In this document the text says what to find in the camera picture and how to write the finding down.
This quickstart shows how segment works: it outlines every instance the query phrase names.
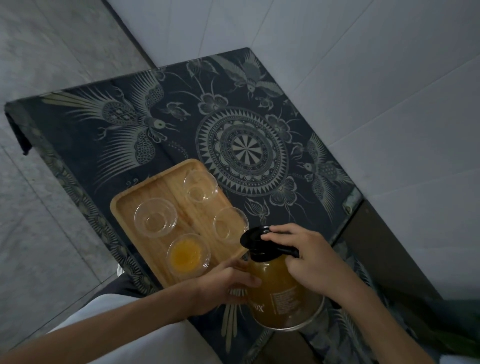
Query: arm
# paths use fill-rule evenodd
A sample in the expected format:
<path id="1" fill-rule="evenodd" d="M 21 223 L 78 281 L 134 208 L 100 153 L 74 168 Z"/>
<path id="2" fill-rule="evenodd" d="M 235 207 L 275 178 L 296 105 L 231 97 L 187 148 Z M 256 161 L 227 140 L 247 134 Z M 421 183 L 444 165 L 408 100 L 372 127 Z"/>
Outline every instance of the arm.
<path id="1" fill-rule="evenodd" d="M 165 325 L 204 314 L 223 303 L 245 303 L 228 293 L 232 285 L 261 282 L 226 261 L 210 273 L 154 293 L 117 309 L 53 331 L 0 359 L 0 364 L 89 363 Z"/>
<path id="2" fill-rule="evenodd" d="M 300 259 L 291 256 L 285 259 L 290 274 L 311 291 L 341 305 L 352 316 L 381 364 L 434 363 L 323 236 L 296 224 L 271 226 L 270 231 L 262 235 L 263 240 L 295 246 L 300 251 Z"/>

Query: plastic cup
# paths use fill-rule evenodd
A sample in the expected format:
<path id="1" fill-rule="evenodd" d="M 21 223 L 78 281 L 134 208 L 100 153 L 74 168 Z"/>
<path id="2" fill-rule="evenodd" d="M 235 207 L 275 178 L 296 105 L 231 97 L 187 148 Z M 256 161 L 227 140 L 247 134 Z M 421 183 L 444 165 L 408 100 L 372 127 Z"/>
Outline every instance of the plastic cup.
<path id="1" fill-rule="evenodd" d="M 191 201 L 207 202 L 218 193 L 218 183 L 211 173 L 191 170 L 183 181 L 183 189 Z"/>
<path id="2" fill-rule="evenodd" d="M 181 235 L 168 248 L 167 265 L 175 277 L 198 277 L 205 272 L 209 264 L 210 247 L 200 235 Z"/>
<path id="3" fill-rule="evenodd" d="M 133 220 L 135 228 L 142 235 L 158 238 L 173 230 L 177 218 L 177 210 L 170 201 L 151 198 L 137 207 Z"/>
<path id="4" fill-rule="evenodd" d="M 225 243 L 240 243 L 240 236 L 248 228 L 247 217 L 236 207 L 224 207 L 213 220 L 215 236 Z"/>

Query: wooden tray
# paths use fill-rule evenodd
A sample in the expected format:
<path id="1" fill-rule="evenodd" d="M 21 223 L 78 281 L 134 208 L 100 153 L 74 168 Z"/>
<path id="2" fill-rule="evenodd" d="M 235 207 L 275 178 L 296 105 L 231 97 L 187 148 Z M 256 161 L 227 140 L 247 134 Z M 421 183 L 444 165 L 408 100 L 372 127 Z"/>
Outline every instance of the wooden tray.
<path id="1" fill-rule="evenodd" d="M 212 201 L 195 203 L 187 198 L 183 180 L 191 170 L 207 171 L 201 161 L 187 159 L 119 193 L 110 203 L 113 216 L 164 288 L 180 281 L 168 270 L 167 250 L 171 242 L 182 234 L 197 233 L 209 243 L 212 253 L 209 270 L 230 257 L 241 257 L 247 251 L 240 243 L 223 243 L 215 237 L 213 220 L 216 213 L 224 207 L 232 206 L 220 188 Z M 178 213 L 177 225 L 173 231 L 160 238 L 143 236 L 133 222 L 137 207 L 152 197 L 169 200 Z"/>

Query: orange liquid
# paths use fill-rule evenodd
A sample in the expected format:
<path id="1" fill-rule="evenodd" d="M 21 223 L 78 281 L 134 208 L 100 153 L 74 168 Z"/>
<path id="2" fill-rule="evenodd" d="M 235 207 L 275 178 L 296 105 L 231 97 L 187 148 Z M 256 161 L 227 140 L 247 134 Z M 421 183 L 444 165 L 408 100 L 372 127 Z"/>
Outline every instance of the orange liquid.
<path id="1" fill-rule="evenodd" d="M 172 247 L 170 264 L 179 273 L 189 273 L 200 267 L 202 247 L 193 239 L 178 242 Z"/>

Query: gray marble floor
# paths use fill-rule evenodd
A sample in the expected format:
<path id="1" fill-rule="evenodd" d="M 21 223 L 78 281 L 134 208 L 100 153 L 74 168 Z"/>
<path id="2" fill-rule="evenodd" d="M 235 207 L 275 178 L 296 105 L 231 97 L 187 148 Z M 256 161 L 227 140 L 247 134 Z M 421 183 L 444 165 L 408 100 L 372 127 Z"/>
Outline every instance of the gray marble floor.
<path id="1" fill-rule="evenodd" d="M 0 2 L 0 103 L 147 69 L 100 0 Z M 0 353 L 116 277 L 116 262 L 0 114 Z"/>

